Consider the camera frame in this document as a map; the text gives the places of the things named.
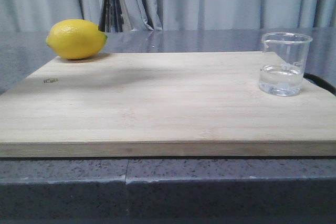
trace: wooden cutting board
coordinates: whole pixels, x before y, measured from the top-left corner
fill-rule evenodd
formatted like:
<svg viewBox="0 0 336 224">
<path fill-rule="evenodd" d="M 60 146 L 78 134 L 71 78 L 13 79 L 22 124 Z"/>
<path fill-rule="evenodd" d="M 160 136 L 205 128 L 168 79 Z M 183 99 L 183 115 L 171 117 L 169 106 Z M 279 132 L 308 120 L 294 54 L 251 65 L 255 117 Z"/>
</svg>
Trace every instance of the wooden cutting board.
<svg viewBox="0 0 336 224">
<path fill-rule="evenodd" d="M 56 57 L 0 95 L 1 157 L 336 155 L 336 98 L 258 88 L 261 52 Z"/>
</svg>

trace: granite countertop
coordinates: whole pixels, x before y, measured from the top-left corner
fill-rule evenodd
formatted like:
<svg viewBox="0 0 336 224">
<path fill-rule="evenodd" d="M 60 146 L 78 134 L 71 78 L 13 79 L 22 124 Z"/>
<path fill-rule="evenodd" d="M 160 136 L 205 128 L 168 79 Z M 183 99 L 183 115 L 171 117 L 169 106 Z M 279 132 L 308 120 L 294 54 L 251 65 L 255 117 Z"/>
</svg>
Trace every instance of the granite countertop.
<svg viewBox="0 0 336 224">
<path fill-rule="evenodd" d="M 259 51 L 267 31 L 108 34 L 102 52 Z M 314 38 L 306 72 L 336 86 L 336 29 L 289 31 Z M 0 33 L 0 93 L 56 56 L 45 45 L 46 36 Z M 2 158 L 0 222 L 112 218 L 118 223 L 186 223 L 197 217 L 197 223 L 209 223 L 208 218 L 211 223 L 223 218 L 235 218 L 235 223 L 336 223 L 335 171 L 334 157 Z"/>
</svg>

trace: curtain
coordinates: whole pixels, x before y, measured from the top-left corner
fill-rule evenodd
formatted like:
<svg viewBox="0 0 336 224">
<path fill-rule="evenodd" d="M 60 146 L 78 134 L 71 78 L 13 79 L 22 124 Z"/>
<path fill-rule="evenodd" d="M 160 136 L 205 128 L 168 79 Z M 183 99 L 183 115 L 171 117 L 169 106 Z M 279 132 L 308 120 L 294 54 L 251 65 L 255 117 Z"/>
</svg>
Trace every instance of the curtain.
<svg viewBox="0 0 336 224">
<path fill-rule="evenodd" d="M 329 27 L 336 0 L 125 0 L 133 30 Z M 102 0 L 0 0 L 0 31 L 49 31 L 67 18 L 99 22 Z"/>
</svg>

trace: yellow lemon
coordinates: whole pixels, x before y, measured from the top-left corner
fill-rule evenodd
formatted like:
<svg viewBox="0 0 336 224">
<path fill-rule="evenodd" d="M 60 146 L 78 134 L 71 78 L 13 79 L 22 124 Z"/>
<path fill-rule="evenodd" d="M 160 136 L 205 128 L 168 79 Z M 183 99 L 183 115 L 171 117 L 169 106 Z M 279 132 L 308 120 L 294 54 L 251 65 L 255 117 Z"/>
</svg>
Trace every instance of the yellow lemon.
<svg viewBox="0 0 336 224">
<path fill-rule="evenodd" d="M 66 19 L 53 25 L 46 43 L 66 59 L 83 59 L 98 53 L 107 36 L 98 25 L 84 19 Z"/>
</svg>

